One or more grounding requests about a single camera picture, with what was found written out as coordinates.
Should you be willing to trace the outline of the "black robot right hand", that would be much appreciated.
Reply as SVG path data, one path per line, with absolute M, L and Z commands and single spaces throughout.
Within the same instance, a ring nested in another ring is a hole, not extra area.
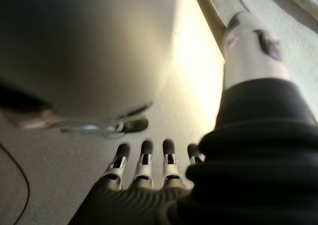
M 251 13 L 230 19 L 213 131 L 188 146 L 188 190 L 174 144 L 163 142 L 163 186 L 152 186 L 153 146 L 142 143 L 136 174 L 121 188 L 130 148 L 121 144 L 72 225 L 315 225 L 318 123 L 281 58 L 280 44 Z

